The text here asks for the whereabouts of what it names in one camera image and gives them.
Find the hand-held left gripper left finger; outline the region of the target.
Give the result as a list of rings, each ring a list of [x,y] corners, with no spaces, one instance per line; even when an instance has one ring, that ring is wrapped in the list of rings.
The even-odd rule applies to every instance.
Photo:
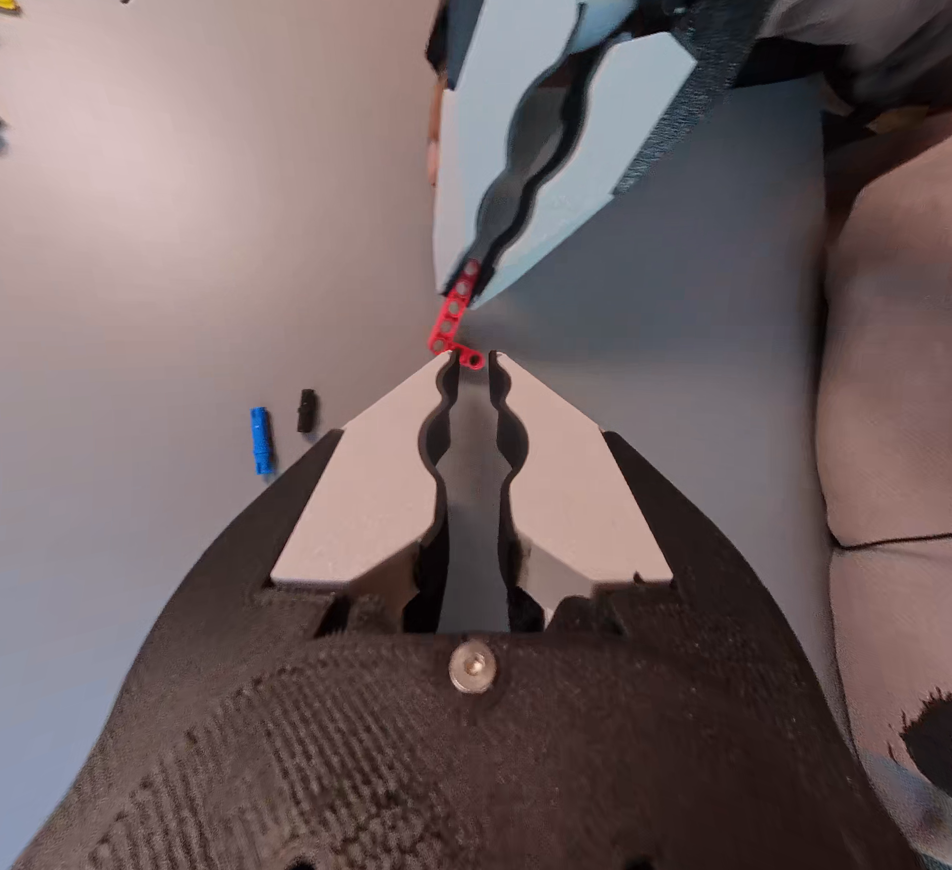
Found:
[[[446,519],[437,464],[456,396],[457,356],[443,353],[342,428],[271,568],[276,588],[376,597],[404,625],[422,593],[420,557]]]

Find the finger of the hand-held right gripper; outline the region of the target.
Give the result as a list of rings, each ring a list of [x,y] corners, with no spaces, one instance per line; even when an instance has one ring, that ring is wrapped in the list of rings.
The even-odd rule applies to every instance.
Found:
[[[441,295],[478,263],[468,297],[495,297],[588,221],[587,152],[554,147],[533,175],[515,174],[517,120],[570,58],[588,10],[581,0],[446,0],[433,221]]]
[[[623,35],[593,53],[570,55],[517,120],[517,179],[533,175],[554,147],[562,156],[587,152],[582,192],[589,197],[589,221],[613,200],[613,186],[637,145],[694,67],[668,33]]]

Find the red angled lego beam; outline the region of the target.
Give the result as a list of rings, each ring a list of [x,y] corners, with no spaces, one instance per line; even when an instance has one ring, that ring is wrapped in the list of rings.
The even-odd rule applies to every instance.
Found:
[[[480,263],[474,258],[469,258],[463,263],[444,296],[443,304],[426,344],[431,355],[455,353],[458,355],[461,366],[473,371],[482,370],[485,363],[484,355],[460,343],[457,335],[462,319],[472,302],[480,271]]]

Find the pile of mixed lego pieces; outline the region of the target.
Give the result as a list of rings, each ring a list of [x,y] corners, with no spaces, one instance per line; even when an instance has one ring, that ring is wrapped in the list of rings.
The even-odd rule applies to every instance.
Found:
[[[1,17],[17,19],[22,16],[23,8],[17,0],[1,0]],[[3,107],[1,112],[1,155],[6,151],[9,123]]]

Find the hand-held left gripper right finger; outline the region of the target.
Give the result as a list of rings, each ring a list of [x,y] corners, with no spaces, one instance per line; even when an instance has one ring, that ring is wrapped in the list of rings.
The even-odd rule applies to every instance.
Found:
[[[562,602],[668,587],[673,573],[604,431],[511,356],[493,352],[496,446],[509,470],[499,562],[511,628],[544,628]]]

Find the single blue lego pin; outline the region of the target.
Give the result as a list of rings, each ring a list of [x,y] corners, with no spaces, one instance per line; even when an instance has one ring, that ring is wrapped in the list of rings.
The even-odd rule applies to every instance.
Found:
[[[268,409],[252,408],[249,412],[249,425],[256,475],[269,478],[275,471],[275,447]]]

